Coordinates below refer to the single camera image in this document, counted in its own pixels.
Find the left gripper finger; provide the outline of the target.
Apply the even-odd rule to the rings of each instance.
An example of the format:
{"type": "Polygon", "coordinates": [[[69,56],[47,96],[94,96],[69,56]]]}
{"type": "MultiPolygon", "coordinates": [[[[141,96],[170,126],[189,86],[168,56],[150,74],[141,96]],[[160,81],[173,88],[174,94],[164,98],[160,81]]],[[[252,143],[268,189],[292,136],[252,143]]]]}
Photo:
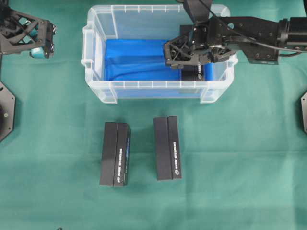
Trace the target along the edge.
{"type": "Polygon", "coordinates": [[[47,59],[46,53],[42,47],[31,49],[29,54],[32,58],[35,58],[35,59],[47,59]]]}

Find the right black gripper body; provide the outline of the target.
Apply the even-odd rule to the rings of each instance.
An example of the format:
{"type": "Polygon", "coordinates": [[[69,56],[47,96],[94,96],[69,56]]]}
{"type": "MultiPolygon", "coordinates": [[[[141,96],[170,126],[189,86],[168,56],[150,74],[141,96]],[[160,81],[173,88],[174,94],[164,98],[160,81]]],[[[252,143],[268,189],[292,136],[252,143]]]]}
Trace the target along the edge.
{"type": "Polygon", "coordinates": [[[165,65],[172,69],[224,62],[235,54],[236,35],[217,20],[196,23],[164,44],[165,65]]]}

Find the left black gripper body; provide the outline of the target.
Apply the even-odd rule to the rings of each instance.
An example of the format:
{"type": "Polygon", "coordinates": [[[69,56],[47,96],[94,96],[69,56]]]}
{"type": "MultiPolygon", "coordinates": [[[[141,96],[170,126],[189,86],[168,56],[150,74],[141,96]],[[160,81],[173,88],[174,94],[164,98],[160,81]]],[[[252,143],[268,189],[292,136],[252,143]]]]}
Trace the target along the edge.
{"type": "Polygon", "coordinates": [[[42,47],[47,59],[54,55],[53,36],[57,28],[49,20],[34,17],[13,9],[0,11],[0,53],[2,55],[42,47]]]}

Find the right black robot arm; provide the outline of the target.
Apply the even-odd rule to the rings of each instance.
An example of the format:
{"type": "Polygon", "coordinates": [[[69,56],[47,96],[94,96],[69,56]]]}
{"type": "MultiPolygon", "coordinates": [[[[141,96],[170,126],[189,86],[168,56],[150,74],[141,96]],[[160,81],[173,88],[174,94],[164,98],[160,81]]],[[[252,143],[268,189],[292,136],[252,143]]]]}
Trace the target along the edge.
{"type": "Polygon", "coordinates": [[[193,24],[190,30],[164,44],[165,64],[173,69],[224,62],[242,51],[254,64],[278,64],[280,57],[307,51],[307,19],[279,22],[257,17],[222,17],[211,0],[182,0],[193,24]]]}

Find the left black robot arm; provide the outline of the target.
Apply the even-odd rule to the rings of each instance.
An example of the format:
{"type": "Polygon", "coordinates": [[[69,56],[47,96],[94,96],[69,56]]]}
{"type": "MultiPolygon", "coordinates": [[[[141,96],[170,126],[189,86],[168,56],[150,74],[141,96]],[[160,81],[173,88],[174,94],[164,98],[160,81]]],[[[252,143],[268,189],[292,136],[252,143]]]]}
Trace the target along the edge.
{"type": "Polygon", "coordinates": [[[49,59],[54,55],[53,36],[57,28],[49,20],[34,17],[0,2],[0,53],[28,51],[32,58],[49,59]]]}

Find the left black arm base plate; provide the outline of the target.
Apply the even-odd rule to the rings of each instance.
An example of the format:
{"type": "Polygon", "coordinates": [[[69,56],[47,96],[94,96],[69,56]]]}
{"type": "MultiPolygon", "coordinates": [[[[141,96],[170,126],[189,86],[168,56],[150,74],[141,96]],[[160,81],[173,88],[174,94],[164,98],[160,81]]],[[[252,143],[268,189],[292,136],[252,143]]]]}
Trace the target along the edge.
{"type": "Polygon", "coordinates": [[[0,140],[3,141],[14,126],[15,96],[0,82],[0,140]]]}

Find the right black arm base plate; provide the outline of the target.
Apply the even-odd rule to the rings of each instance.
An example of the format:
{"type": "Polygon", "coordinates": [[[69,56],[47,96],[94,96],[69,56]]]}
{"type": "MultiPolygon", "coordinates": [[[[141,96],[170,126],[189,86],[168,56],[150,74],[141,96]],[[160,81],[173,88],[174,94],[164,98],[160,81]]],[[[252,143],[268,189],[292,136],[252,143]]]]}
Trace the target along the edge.
{"type": "Polygon", "coordinates": [[[301,97],[302,119],[304,132],[307,133],[307,92],[301,97]]]}

